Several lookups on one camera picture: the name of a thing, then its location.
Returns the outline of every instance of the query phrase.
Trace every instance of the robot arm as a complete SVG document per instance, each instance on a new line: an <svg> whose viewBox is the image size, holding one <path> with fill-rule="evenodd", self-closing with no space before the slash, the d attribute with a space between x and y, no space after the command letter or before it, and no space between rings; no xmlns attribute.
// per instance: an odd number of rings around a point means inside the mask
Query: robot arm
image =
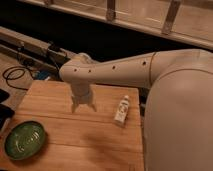
<svg viewBox="0 0 213 171"><path fill-rule="evenodd" d="M94 107L91 83L150 88L158 76L177 58L197 58L200 50L154 52L145 55L94 62L80 53L60 69L60 77L72 89L73 111L79 104Z"/></svg>

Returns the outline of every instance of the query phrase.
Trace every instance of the wooden cutting board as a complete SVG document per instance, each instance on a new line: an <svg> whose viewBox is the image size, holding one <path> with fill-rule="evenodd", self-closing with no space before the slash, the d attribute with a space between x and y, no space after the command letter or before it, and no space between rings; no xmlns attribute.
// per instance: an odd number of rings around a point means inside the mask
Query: wooden cutting board
<svg viewBox="0 0 213 171"><path fill-rule="evenodd" d="M34 81L0 139L0 169L143 171L143 149L138 90L135 88L92 85L97 112L80 105L71 112L69 85L55 81ZM130 108L123 128L113 122L124 95ZM4 141L17 124L34 120L47 133L45 146L35 156L11 161L4 152Z"/></svg>

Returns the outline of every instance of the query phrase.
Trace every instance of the black cable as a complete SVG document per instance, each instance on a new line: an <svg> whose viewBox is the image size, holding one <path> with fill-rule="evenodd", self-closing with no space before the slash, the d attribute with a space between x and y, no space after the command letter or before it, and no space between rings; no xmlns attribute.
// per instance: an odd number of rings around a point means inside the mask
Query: black cable
<svg viewBox="0 0 213 171"><path fill-rule="evenodd" d="M11 77L11 75L14 73L14 72L17 72L17 71L22 71L22 73L16 77ZM34 79L32 73L31 73L31 70L25 66L15 66L15 67L10 67L10 68L7 68L2 76L3 78L6 80L6 83L9 87L12 87L12 88L15 88L15 89L19 89L19 90L28 90L27 88L22 88L22 87L17 87L17 86L13 86L9 83L9 81L11 80L17 80L17 79L20 79L21 77L24 76L24 74L26 73L26 71L29 72L30 76Z"/></svg>
<svg viewBox="0 0 213 171"><path fill-rule="evenodd" d="M25 63L25 60L21 61L21 58L20 58L20 55L19 53L22 51L23 49L18 49L17 51L17 54L16 54L16 58L17 58L17 61L23 65ZM11 75L14 73L14 72L17 72L17 71L21 71L22 73L16 77L11 77ZM3 78L6 80L6 83L9 87L12 87L12 88L15 88L15 89L19 89L19 90L28 90L27 88L23 88L23 87L17 87L17 86L13 86L9 83L9 81L11 80L17 80L21 77L24 76L24 74L26 73L26 71L29 72L30 76L34 79L33 77L33 70L31 70L27 65L26 66L14 66L14 67L10 67L10 68L7 68L3 73L2 73L2 76Z"/></svg>

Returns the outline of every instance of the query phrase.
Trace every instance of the white bottle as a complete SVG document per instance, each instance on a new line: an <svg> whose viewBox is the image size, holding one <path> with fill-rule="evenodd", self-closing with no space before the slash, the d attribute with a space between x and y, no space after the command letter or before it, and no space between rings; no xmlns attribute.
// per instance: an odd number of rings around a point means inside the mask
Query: white bottle
<svg viewBox="0 0 213 171"><path fill-rule="evenodd" d="M118 105L117 112L114 117L114 121L119 126L124 126L125 119L129 108L129 96L125 95Z"/></svg>

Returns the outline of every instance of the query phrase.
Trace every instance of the green bowl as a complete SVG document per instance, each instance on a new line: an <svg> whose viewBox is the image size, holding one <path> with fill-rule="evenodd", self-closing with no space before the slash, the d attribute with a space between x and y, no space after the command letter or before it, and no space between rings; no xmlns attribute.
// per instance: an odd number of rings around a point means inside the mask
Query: green bowl
<svg viewBox="0 0 213 171"><path fill-rule="evenodd" d="M37 153L45 142L43 126L27 121L12 129L5 141L5 152L13 160L23 160Z"/></svg>

